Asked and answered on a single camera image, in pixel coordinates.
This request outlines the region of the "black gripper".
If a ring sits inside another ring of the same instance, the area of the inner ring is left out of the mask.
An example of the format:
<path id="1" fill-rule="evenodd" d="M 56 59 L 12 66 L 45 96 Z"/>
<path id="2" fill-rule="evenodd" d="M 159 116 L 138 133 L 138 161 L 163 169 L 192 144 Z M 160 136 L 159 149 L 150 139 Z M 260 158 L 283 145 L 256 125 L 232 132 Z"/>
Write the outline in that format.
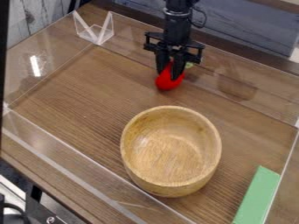
<path id="1" fill-rule="evenodd" d="M 191 38 L 192 23 L 191 15 L 164 16 L 164 27 L 162 31 L 147 31 L 144 33 L 144 49 L 154 52 L 156 71 L 160 73 L 172 58 L 172 80 L 180 77 L 186 61 L 192 63 L 202 62 L 202 51 L 204 45 Z"/>

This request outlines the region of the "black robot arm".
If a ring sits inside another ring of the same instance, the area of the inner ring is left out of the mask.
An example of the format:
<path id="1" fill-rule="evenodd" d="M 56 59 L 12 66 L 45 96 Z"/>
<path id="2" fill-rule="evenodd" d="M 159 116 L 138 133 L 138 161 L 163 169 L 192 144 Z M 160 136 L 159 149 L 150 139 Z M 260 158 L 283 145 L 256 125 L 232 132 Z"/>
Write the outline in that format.
<path id="1" fill-rule="evenodd" d="M 144 33 L 144 49 L 154 52 L 156 71 L 170 67 L 171 81 L 183 75 L 188 62 L 202 63 L 204 44 L 191 38 L 192 7 L 199 0 L 164 0 L 164 26 L 162 32 Z"/>

